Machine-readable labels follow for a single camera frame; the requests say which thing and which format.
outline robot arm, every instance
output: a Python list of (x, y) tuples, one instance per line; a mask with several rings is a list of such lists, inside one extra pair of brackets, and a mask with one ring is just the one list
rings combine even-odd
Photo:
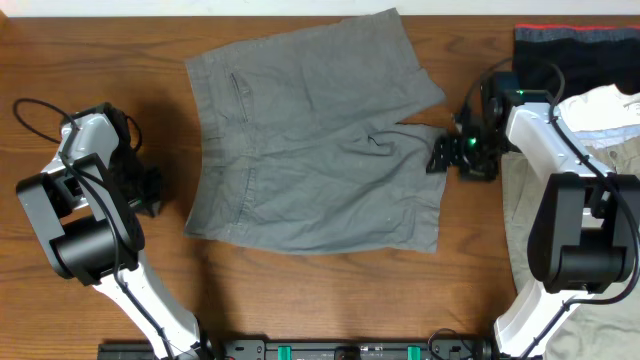
[[(69, 123), (62, 126), (62, 141), (51, 163), (16, 188), (49, 263), (61, 277), (75, 277), (116, 302), (149, 339), (158, 359), (193, 358), (200, 351), (198, 322), (169, 294), (149, 265), (143, 251), (144, 235), (134, 215), (135, 211), (152, 216), (157, 213), (158, 171), (145, 170), (138, 161), (129, 145), (126, 117), (110, 104), (75, 114), (72, 119), (77, 129)], [(93, 192), (67, 171), (61, 154), (77, 173), (85, 174)], [(60, 223), (61, 218), (85, 206), (91, 208), (91, 215)], [(122, 289), (113, 275), (116, 251), (120, 284), (127, 289)]]
[[(440, 139), (428, 171), (455, 165), (463, 178), (493, 180), (501, 154), (514, 150), (525, 155), (546, 183), (527, 248), (533, 278), (493, 328), (498, 353), (520, 356), (566, 301), (590, 299), (631, 274), (634, 240), (615, 199), (550, 123), (545, 92), (521, 90), (513, 73), (495, 73), (481, 91), (481, 121), (464, 107), (456, 119), (460, 134)], [(588, 154), (560, 114), (555, 115), (568, 141)], [(593, 158), (590, 163), (608, 176), (638, 219), (640, 181), (614, 174)], [(562, 314), (529, 356), (544, 353), (548, 339), (575, 309)]]

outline gray shorts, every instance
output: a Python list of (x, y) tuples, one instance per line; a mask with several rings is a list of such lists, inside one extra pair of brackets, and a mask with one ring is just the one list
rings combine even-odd
[(297, 254), (434, 252), (444, 130), (399, 125), (444, 100), (395, 10), (187, 61), (202, 173), (185, 235)]

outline wood grain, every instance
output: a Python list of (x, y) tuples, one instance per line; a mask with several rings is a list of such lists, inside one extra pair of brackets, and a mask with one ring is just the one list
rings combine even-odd
[[(200, 133), (184, 60), (234, 41), (337, 18), (13, 19), (0, 43), (0, 352), (2, 359), (91, 359), (105, 341), (142, 334), (104, 296), (58, 278), (15, 196), (55, 146), (14, 121), (34, 97), (79, 111), (110, 101), (137, 119), (142, 160), (162, 169), (168, 201), (141, 218), (146, 251), (166, 286), (221, 337), (418, 338), (440, 327), (486, 333), (514, 299), (500, 181), (448, 176), (436, 254), (381, 250), (287, 256), (186, 239), (200, 175)], [(406, 17), (422, 65), (448, 97), (412, 119), (450, 125), (483, 69), (510, 55), (518, 22), (624, 25), (637, 17)], [(25, 118), (54, 135), (59, 119)]]
[(2, 10), (0, 10), (0, 34), (2, 33), (2, 29), (4, 25), (7, 23), (7, 15), (5, 15)]

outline black cable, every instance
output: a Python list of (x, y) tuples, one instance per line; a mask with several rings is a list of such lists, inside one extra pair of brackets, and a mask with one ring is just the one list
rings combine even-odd
[[(62, 115), (65, 118), (65, 121), (71, 124), (72, 128), (76, 128), (76, 130), (78, 130), (78, 126), (75, 123), (75, 121), (73, 121), (73, 118), (71, 117), (71, 115), (67, 114), (62, 109), (60, 109), (59, 107), (57, 107), (57, 106), (55, 106), (53, 104), (50, 104), (50, 103), (48, 103), (46, 101), (42, 101), (42, 100), (38, 100), (38, 99), (32, 99), (32, 98), (20, 98), (20, 99), (17, 99), (16, 101), (14, 101), (13, 102), (13, 116), (15, 116), (16, 120), (18, 120), (18, 122), (22, 126), (24, 126), (27, 130), (31, 131), (32, 133), (40, 136), (41, 138), (43, 138), (43, 139), (45, 139), (47, 141), (51, 141), (52, 143), (60, 144), (60, 140), (54, 139), (54, 138), (50, 137), (49, 135), (45, 135), (45, 134), (41, 133), (40, 131), (36, 130), (33, 126), (27, 124), (26, 121), (24, 121), (24, 119), (20, 115), (20, 112), (18, 111), (18, 107), (22, 103), (38, 104), (38, 105), (44, 106), (46, 108), (49, 108), (49, 109), (57, 112), (58, 114)], [(134, 148), (133, 148), (134, 152), (138, 152), (138, 150), (140, 150), (140, 147), (142, 147), (142, 130), (140, 129), (140, 126), (138, 126), (138, 123), (136, 123), (136, 121), (131, 116), (124, 114), (124, 117), (125, 117), (126, 121), (131, 121), (131, 124), (133, 124), (133, 127), (136, 128), (136, 131), (138, 132), (138, 142), (136, 143), (136, 146), (134, 146)]]
[(431, 348), (431, 344), (433, 343), (434, 337), (436, 335), (438, 335), (439, 333), (443, 332), (443, 331), (448, 331), (453, 333), (458, 340), (462, 343), (462, 345), (469, 350), (469, 353), (471, 353), (471, 358), (473, 358), (475, 356), (475, 352), (473, 350), (471, 350), (471, 348), (462, 340), (462, 336), (460, 336), (460, 334), (458, 334), (457, 331), (453, 330), (453, 329), (449, 329), (449, 328), (440, 328), (438, 330), (436, 330), (436, 332), (434, 332), (433, 334), (431, 334), (431, 336), (429, 336), (429, 340), (427, 341), (427, 346), (429, 347), (429, 352), (431, 352), (431, 354), (436, 358), (436, 360), (444, 360), (440, 357), (440, 355), (438, 355), (438, 353), (436, 353), (435, 351), (433, 351), (433, 349)]
[[(486, 79), (488, 79), (495, 71), (497, 68), (499, 68), (500, 66), (510, 62), (510, 61), (534, 61), (534, 62), (538, 62), (538, 63), (542, 63), (545, 65), (548, 65), (550, 67), (557, 67), (557, 65), (551, 63), (548, 60), (545, 60), (543, 58), (538, 58), (538, 57), (533, 57), (533, 56), (521, 56), (521, 55), (514, 55), (514, 56), (509, 56), (507, 58), (504, 58), (500, 61), (498, 61), (497, 63), (491, 65), (488, 69), (486, 69), (477, 79), (476, 81), (474, 81), (473, 84), (471, 84), (471, 87), (469, 88), (469, 91), (467, 91), (467, 94), (464, 97), (464, 102), (462, 105), (462, 109), (466, 109), (467, 111), (471, 112), (471, 105), (469, 104), (469, 101), (471, 100), (471, 96), (473, 95), (473, 93), (475, 92), (475, 90), (477, 88), (480, 87), (480, 85), (482, 84), (483, 81), (485, 81)], [(560, 92), (558, 90), (558, 93), (560, 93), (560, 95), (562, 95), (564, 93), (564, 86), (562, 89), (562, 92)]]
[(84, 172), (84, 171), (82, 171), (82, 170), (80, 170), (80, 169), (78, 169), (78, 170), (76, 170), (76, 171), (78, 172), (78, 174), (82, 175), (82, 177), (87, 178), (87, 179), (89, 179), (89, 180), (93, 181), (94, 183), (96, 183), (96, 184), (100, 185), (103, 189), (106, 189), (106, 188), (107, 188), (107, 186), (104, 184), (104, 181), (102, 181), (102, 180), (98, 179), (97, 177), (95, 177), (95, 176), (93, 176), (93, 175), (89, 174), (88, 172)]
[(20, 116), (20, 113), (18, 112), (18, 106), (22, 103), (32, 103), (32, 104), (38, 104), (38, 105), (42, 105), (46, 108), (49, 108), (55, 112), (57, 112), (58, 114), (61, 114), (62, 116), (65, 117), (65, 119), (70, 120), (71, 116), (69, 116), (69, 114), (67, 114), (66, 112), (62, 111), (60, 108), (58, 108), (55, 105), (49, 104), (48, 102), (42, 101), (42, 100), (38, 100), (38, 99), (31, 99), (31, 98), (20, 98), (16, 101), (14, 101), (13, 103), (13, 116), (16, 117), (16, 120), (18, 120), (18, 122), (20, 124), (22, 124), (22, 126), (24, 126), (27, 130), (31, 131), (32, 133), (40, 136), (41, 138), (51, 141), (52, 143), (56, 143), (56, 144), (60, 144), (60, 140), (54, 139), (48, 135), (45, 135), (43, 133), (41, 133), (40, 131), (36, 130), (35, 128), (33, 128), (31, 125), (27, 124), (23, 119), (22, 116)]

